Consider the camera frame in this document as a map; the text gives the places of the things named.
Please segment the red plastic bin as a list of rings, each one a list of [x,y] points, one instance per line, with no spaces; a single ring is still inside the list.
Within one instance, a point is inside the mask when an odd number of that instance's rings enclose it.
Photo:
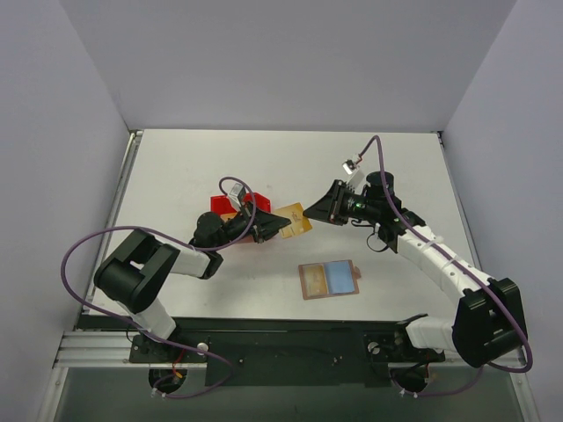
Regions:
[[[252,199],[251,194],[246,194],[245,204],[243,205],[243,207],[251,206],[252,204],[268,213],[272,211],[270,200],[259,193],[254,194],[254,199]],[[226,195],[212,196],[210,198],[210,210],[218,214],[223,221],[229,219],[233,214],[237,212],[230,205]]]

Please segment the tan leather card holder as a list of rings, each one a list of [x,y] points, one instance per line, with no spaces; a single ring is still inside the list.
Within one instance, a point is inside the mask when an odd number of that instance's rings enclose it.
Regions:
[[[306,296],[303,284],[303,267],[307,265],[322,265],[324,267],[328,288],[327,295],[312,298]],[[362,275],[359,268],[350,259],[300,265],[298,273],[302,296],[305,301],[334,296],[357,295],[359,293],[358,280]]]

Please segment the gold card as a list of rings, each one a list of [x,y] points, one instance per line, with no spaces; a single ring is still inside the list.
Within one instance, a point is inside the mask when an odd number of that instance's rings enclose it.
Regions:
[[[308,298],[328,294],[325,270],[322,265],[307,265],[303,267],[304,291]]]

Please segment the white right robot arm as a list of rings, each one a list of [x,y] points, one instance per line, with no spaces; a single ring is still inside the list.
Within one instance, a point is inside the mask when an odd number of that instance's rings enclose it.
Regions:
[[[518,286],[497,280],[460,258],[426,222],[403,207],[389,172],[372,172],[360,193],[334,180],[328,192],[303,212],[317,222],[343,226],[366,222],[386,249],[418,267],[456,307],[453,320],[428,315],[404,321],[393,337],[398,357],[411,360],[424,349],[452,351],[472,367],[493,363],[528,346]]]

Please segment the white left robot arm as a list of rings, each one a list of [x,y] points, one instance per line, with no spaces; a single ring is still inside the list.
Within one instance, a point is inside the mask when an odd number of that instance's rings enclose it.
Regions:
[[[94,285],[126,310],[136,324],[154,334],[151,353],[169,362],[181,349],[179,337],[173,334],[176,323],[158,299],[169,274],[207,280],[223,263],[219,248],[247,237],[257,244],[266,242],[290,224],[290,219],[256,209],[252,203],[246,203],[227,221],[206,212],[198,218],[194,236],[184,250],[160,242],[146,229],[134,229],[97,269]]]

